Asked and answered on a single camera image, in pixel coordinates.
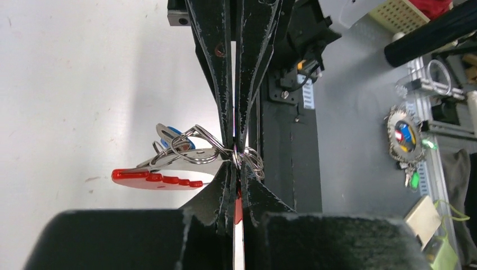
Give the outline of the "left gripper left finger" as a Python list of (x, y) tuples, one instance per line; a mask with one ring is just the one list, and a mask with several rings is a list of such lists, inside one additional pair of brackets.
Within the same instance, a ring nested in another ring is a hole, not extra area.
[(190, 219), (181, 269), (233, 269), (237, 170), (222, 164), (213, 180), (181, 209)]

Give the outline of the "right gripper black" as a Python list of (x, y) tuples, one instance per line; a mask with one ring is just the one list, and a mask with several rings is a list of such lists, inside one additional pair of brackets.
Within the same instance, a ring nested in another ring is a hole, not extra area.
[(268, 72), (302, 60), (323, 68), (322, 52), (340, 38), (318, 1), (169, 1), (171, 25), (192, 28), (196, 56), (213, 91), (222, 142), (244, 147), (253, 98)]

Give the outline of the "key organizer with red handle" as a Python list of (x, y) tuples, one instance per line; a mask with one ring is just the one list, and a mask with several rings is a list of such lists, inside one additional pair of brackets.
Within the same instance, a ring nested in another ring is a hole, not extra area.
[(166, 175), (166, 170), (198, 172), (215, 175), (219, 167), (230, 161), (236, 168), (251, 166), (257, 179), (264, 179), (264, 163), (258, 153), (246, 147), (239, 152), (235, 147), (227, 149), (223, 143), (200, 125), (185, 132), (157, 124), (160, 138), (152, 146), (156, 152), (152, 158), (134, 168), (114, 169), (111, 180), (121, 186), (143, 190), (194, 190), (203, 181)]

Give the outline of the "key with red tag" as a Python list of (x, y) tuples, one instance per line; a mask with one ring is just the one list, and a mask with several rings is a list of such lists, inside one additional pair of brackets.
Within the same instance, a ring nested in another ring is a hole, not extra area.
[(243, 220), (242, 192), (240, 189), (236, 192), (234, 209), (234, 225), (238, 225)]

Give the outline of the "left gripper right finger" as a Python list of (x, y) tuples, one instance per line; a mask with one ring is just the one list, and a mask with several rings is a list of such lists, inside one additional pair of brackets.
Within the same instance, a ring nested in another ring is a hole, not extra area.
[(242, 217), (244, 224), (245, 269), (267, 269), (269, 243), (266, 234), (268, 213), (293, 213), (258, 179), (252, 168), (243, 165), (240, 169)]

